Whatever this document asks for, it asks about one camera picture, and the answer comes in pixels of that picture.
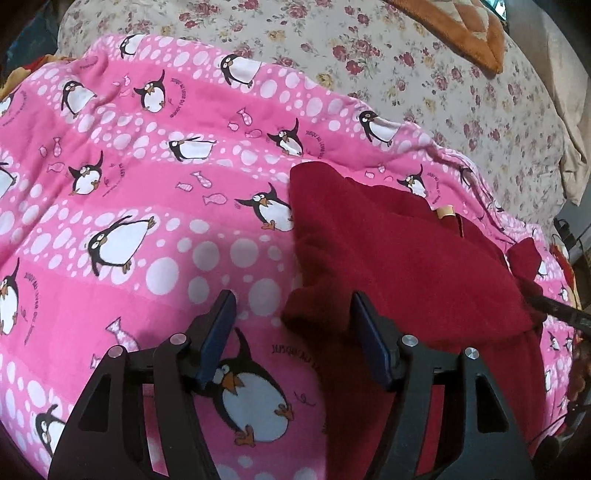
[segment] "red rose print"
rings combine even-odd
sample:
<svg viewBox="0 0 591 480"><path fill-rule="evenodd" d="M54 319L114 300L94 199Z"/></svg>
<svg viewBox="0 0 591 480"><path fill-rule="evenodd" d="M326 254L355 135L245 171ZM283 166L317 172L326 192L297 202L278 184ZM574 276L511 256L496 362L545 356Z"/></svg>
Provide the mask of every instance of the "red rose print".
<svg viewBox="0 0 591 480"><path fill-rule="evenodd" d="M289 8L289 15L291 18L304 18L308 14L308 10L304 5L291 4Z"/></svg>
<svg viewBox="0 0 591 480"><path fill-rule="evenodd" d="M333 55L339 61L347 60L348 56L345 47L342 45L337 45L336 47L333 47Z"/></svg>
<svg viewBox="0 0 591 480"><path fill-rule="evenodd" d="M408 67L414 67L414 58L410 52L405 52L404 55L402 55L402 60Z"/></svg>
<svg viewBox="0 0 591 480"><path fill-rule="evenodd" d="M359 64L354 60L349 60L346 66L347 70L351 75L357 75L363 71L363 68L359 66Z"/></svg>

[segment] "red fleece cloth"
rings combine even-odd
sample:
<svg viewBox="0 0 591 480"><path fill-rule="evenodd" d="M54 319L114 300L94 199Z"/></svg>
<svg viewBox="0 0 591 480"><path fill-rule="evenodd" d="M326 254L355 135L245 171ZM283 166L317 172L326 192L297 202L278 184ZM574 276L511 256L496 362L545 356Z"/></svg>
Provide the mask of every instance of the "red fleece cloth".
<svg viewBox="0 0 591 480"><path fill-rule="evenodd" d="M508 255L516 279L501 250L468 220L439 220L421 197L344 179L321 162L292 168L290 204L303 287L291 293L283 320L319 365L328 480L364 477L394 400L371 380L349 333L354 290L432 348L478 348L524 437L540 431L544 368L534 328L544 316L520 290L541 293L533 282L541 258L531 239ZM434 391L419 471L433 464L441 398Z"/></svg>

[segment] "cartoon penguin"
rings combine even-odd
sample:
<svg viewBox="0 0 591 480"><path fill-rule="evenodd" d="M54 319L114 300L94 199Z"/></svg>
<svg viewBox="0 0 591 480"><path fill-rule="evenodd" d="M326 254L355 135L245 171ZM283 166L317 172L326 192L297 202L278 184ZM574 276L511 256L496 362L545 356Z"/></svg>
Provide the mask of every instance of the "cartoon penguin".
<svg viewBox="0 0 591 480"><path fill-rule="evenodd" d="M57 405L53 404L46 413L40 413L35 418L37 434L51 457L56 452L57 442L60 441L61 434L66 428L66 422L53 414L56 408Z"/></svg>
<svg viewBox="0 0 591 480"><path fill-rule="evenodd" d="M235 53L230 53L220 62L220 69L228 85L232 85L234 81L250 88L261 65L260 61L243 59Z"/></svg>
<svg viewBox="0 0 591 480"><path fill-rule="evenodd" d="M153 216L147 220L126 222L128 218L131 215L120 218L88 242L92 271L97 277L97 264L121 267L126 274L131 268L131 258L142 244L146 233L156 224Z"/></svg>
<svg viewBox="0 0 591 480"><path fill-rule="evenodd" d="M423 178L421 177L423 173L423 165L421 165L421 171L415 175L409 175L404 180L397 180L400 185L405 186L408 188L411 193L423 197L424 199L427 198L429 192L425 189L425 184L423 183Z"/></svg>
<svg viewBox="0 0 591 480"><path fill-rule="evenodd" d="M294 227L291 207L277 197L275 187L269 182L269 193L259 192L252 200L235 199L238 203L252 207L257 218L263 223L263 230L289 232Z"/></svg>
<svg viewBox="0 0 591 480"><path fill-rule="evenodd" d="M18 285L17 272L21 259L17 258L17 266L12 275L4 277L0 283L0 335L8 335L17 324L18 317Z"/></svg>
<svg viewBox="0 0 591 480"><path fill-rule="evenodd" d="M100 184L100 178L102 177L102 170L100 169L103 164L103 151L100 151L100 160L96 165L84 165L80 170L68 167L70 173L74 177L74 183L72 185L72 192L70 195L88 195L94 192Z"/></svg>
<svg viewBox="0 0 591 480"><path fill-rule="evenodd" d="M144 37L145 35L138 33L125 37L123 42L121 42L121 45L119 45L121 58L124 58L125 55L134 56L138 51L139 42L141 42Z"/></svg>
<svg viewBox="0 0 591 480"><path fill-rule="evenodd" d="M17 94L17 92L18 88L8 95L2 102L0 102L0 117L3 117L8 113L8 109L12 105L12 101L14 100L14 96Z"/></svg>
<svg viewBox="0 0 591 480"><path fill-rule="evenodd" d="M63 110L65 105L76 118L86 104L95 97L96 94L85 88L80 82L70 80L66 82L62 90L61 109Z"/></svg>
<svg viewBox="0 0 591 480"><path fill-rule="evenodd" d="M297 129L300 126L300 121L295 119L295 126L291 130L279 130L277 135L267 134L267 136L275 142L285 155L294 155L301 157L304 152L300 139L297 136Z"/></svg>
<svg viewBox="0 0 591 480"><path fill-rule="evenodd" d="M564 288L564 286L560 287L560 298L562 298L562 300L565 303L569 302L569 292L566 290L566 288Z"/></svg>
<svg viewBox="0 0 591 480"><path fill-rule="evenodd" d="M570 334L568 334L566 337L563 347L565 347L571 355L573 354L573 338L570 336Z"/></svg>
<svg viewBox="0 0 591 480"><path fill-rule="evenodd" d="M164 88L164 70L158 80L146 83L144 88L134 88L135 93L142 99L144 110L158 113L166 105L166 89Z"/></svg>
<svg viewBox="0 0 591 480"><path fill-rule="evenodd" d="M202 394L213 399L217 414L235 432L234 443L254 447L281 438L294 412L276 380L252 359L244 334L234 331L238 356L220 361Z"/></svg>
<svg viewBox="0 0 591 480"><path fill-rule="evenodd" d="M558 340L556 337L552 335L552 332L548 332L548 334L550 335L550 346L552 347L552 350L560 350L560 345L558 345Z"/></svg>
<svg viewBox="0 0 591 480"><path fill-rule="evenodd" d="M2 168L5 165L8 165L8 163L0 162L0 199L17 182L15 177Z"/></svg>
<svg viewBox="0 0 591 480"><path fill-rule="evenodd" d="M399 128L398 124L384 120L371 110L361 112L359 122L361 122L365 136L370 143L373 143L372 139L376 138L387 146L392 145L392 139Z"/></svg>
<svg viewBox="0 0 591 480"><path fill-rule="evenodd" d="M205 160L216 143L216 140L203 140L203 137L199 136L168 142L168 147L175 158L179 162L182 162L183 160Z"/></svg>

